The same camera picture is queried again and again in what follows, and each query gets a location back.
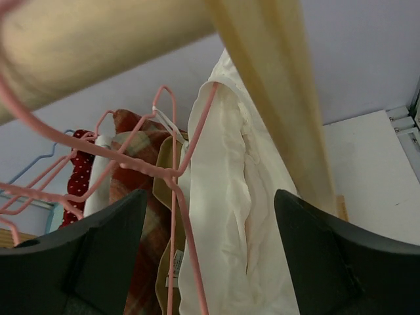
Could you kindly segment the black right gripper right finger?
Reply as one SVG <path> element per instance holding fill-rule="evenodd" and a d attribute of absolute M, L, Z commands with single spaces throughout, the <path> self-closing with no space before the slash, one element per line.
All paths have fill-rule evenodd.
<path fill-rule="evenodd" d="M 338 219 L 286 190 L 274 208 L 301 314 L 418 314 L 419 246 Z"/>

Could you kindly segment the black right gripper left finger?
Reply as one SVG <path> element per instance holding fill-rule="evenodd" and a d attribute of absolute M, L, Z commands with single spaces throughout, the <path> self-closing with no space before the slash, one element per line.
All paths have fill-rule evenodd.
<path fill-rule="evenodd" d="M 2 314 L 122 314 L 146 214 L 134 190 L 69 226 L 1 249 Z"/>

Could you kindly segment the tan skirt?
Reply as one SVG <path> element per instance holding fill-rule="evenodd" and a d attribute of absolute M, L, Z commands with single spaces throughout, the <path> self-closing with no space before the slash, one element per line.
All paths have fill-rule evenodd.
<path fill-rule="evenodd" d="M 159 153 L 157 155 L 158 167 L 169 168 L 172 167 L 172 136 L 167 136 L 162 142 Z M 170 252 L 171 252 L 171 204 L 172 204 L 172 190 L 167 186 L 165 181 L 161 178 L 155 178 L 152 188 L 154 197 L 160 202 L 163 207 L 163 226 L 164 231 L 168 233 L 164 252 L 160 258 L 157 269 L 157 278 L 155 283 L 155 292 L 158 303 L 161 307 L 161 313 L 167 313 L 168 303 L 168 288 L 166 287 L 166 278 L 169 272 Z M 182 223 L 182 217 L 179 210 L 179 205 L 176 206 L 175 211 L 175 252 L 184 252 L 186 236 Z"/>

